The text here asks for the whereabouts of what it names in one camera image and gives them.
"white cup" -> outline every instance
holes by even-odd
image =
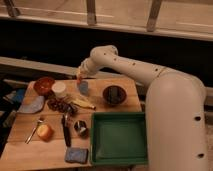
[[[64,98],[67,95],[67,86],[62,81],[57,81],[52,85],[52,91],[57,98]]]

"knife handle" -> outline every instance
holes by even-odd
[[[65,117],[63,116],[61,119],[61,123],[63,126],[64,139],[67,147],[71,146],[71,136],[69,127],[65,126]]]

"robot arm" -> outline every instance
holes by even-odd
[[[108,67],[148,88],[146,124],[150,171],[207,171],[203,83],[192,75],[118,56],[114,46],[94,48],[77,77]]]

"red bowl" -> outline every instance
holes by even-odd
[[[52,85],[55,83],[55,79],[52,77],[41,77],[39,78],[33,88],[40,96],[48,96],[51,94]]]

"green plastic container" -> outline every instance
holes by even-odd
[[[91,122],[92,165],[148,163],[144,113],[97,112]]]

